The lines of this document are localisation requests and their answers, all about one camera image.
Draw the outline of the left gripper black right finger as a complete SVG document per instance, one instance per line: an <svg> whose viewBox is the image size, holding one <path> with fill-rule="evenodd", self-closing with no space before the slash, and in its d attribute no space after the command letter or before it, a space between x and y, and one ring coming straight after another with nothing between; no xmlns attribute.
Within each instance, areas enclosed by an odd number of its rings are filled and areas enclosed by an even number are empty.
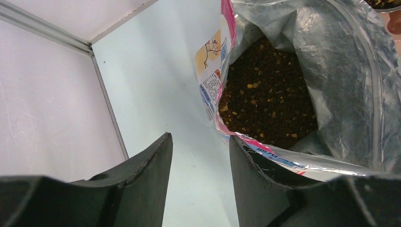
<svg viewBox="0 0 401 227"><path fill-rule="evenodd" d="M398 227L401 178L296 174L231 136L229 154L242 227Z"/></svg>

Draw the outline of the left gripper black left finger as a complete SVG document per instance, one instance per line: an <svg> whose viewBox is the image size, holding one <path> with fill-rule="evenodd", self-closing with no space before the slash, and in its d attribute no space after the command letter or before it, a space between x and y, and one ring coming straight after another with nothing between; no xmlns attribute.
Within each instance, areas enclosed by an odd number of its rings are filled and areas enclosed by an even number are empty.
<svg viewBox="0 0 401 227"><path fill-rule="evenodd" d="M89 180L44 175L0 179L3 227L160 227L173 154L164 133L148 148Z"/></svg>

